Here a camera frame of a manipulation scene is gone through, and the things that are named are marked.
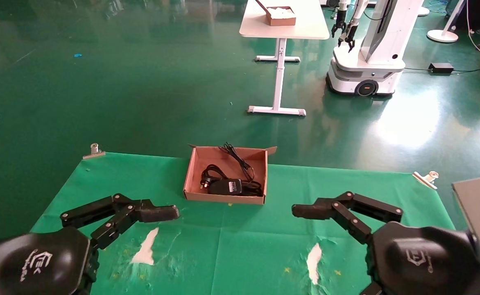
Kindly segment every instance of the green table cover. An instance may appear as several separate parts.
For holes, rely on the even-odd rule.
[[[92,294],[154,295],[358,295],[370,282],[366,247],[333,220],[305,220],[291,205],[352,191],[404,210],[407,226],[453,224],[437,194],[410,174],[269,165],[266,204],[193,202],[182,193],[188,159],[107,153],[81,161],[32,228],[61,228],[60,213],[122,193],[177,205],[171,222],[134,224],[100,251]],[[381,222],[361,216],[373,230]],[[90,233],[103,221],[82,228]],[[159,227],[154,265],[130,264],[150,230]],[[319,243],[320,280],[313,285],[306,259]]]

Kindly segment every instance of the black power adapter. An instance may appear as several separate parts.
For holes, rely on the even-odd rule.
[[[452,73],[455,68],[447,62],[431,62],[428,68],[433,73]]]
[[[213,195],[237,196],[242,194],[242,181],[240,179],[222,179],[211,183],[208,193]]]

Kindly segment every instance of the table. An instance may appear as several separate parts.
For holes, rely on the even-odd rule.
[[[272,107],[249,106],[248,112],[276,113],[305,116],[304,109],[281,108],[283,71],[285,61],[300,61],[299,57],[286,57],[287,39],[328,39],[329,30],[318,0],[265,0],[266,6],[290,6],[297,22],[294,26],[270,26],[265,11],[255,0],[249,0],[240,26],[240,35],[248,38],[276,38],[274,56],[257,56],[255,60],[277,62],[274,100]]]
[[[115,193],[150,198],[157,206],[177,205],[180,218],[136,223],[100,251],[92,295],[358,295],[371,282],[366,247],[333,220],[292,216],[292,204],[353,191],[399,206],[407,226],[453,228],[437,192],[411,174],[270,164],[266,204],[260,206],[185,200],[188,165],[189,159],[117,153],[83,160],[32,231],[58,230],[60,213]],[[373,231],[382,226],[358,216]],[[90,235],[104,222],[81,231]],[[154,265],[130,265],[155,228]],[[319,284],[313,285],[306,259],[316,243],[324,254]]]

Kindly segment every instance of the small box on table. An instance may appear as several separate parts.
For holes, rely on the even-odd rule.
[[[268,149],[250,149],[235,147],[240,158],[253,168],[254,181],[261,184],[262,196],[230,196],[208,194],[206,188],[201,187],[202,172],[210,164],[215,164],[230,179],[243,179],[245,176],[238,161],[229,154],[221,151],[217,146],[194,146],[189,161],[186,182],[183,194],[187,200],[206,202],[243,203],[264,205],[267,189],[267,157],[276,152],[276,146]]]
[[[297,18],[293,9],[289,6],[265,6],[256,0],[260,7],[266,12],[266,20],[270,26],[294,26]]]

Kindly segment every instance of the green floor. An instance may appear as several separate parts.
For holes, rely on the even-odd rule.
[[[247,114],[272,103],[274,65],[252,60],[274,40],[240,37],[243,2],[126,0],[118,10],[103,0],[0,0],[0,237],[32,226],[92,142],[189,157],[187,143],[228,141],[277,145],[274,164],[436,170],[459,220],[450,184],[480,176],[480,72],[406,71],[389,101],[345,99],[324,81],[335,40],[294,40],[288,54],[302,62],[286,65],[283,106],[307,116]],[[443,26],[437,13],[417,21],[407,66],[480,67],[465,34],[449,45],[426,39]]]

